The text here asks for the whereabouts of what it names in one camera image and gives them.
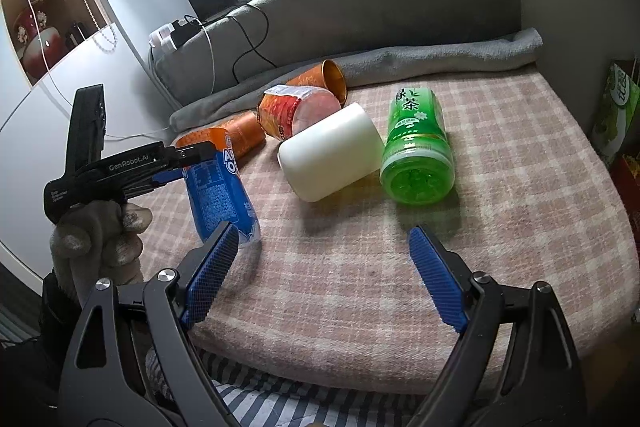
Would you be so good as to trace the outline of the left hand grey glove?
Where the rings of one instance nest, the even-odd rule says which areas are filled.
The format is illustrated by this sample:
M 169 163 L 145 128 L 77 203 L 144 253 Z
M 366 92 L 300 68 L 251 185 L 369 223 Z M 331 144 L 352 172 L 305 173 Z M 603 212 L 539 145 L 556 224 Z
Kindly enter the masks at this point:
M 83 305 L 104 277 L 117 285 L 142 282 L 140 235 L 152 219 L 151 210 L 132 202 L 90 202 L 72 208 L 50 239 L 58 286 Z

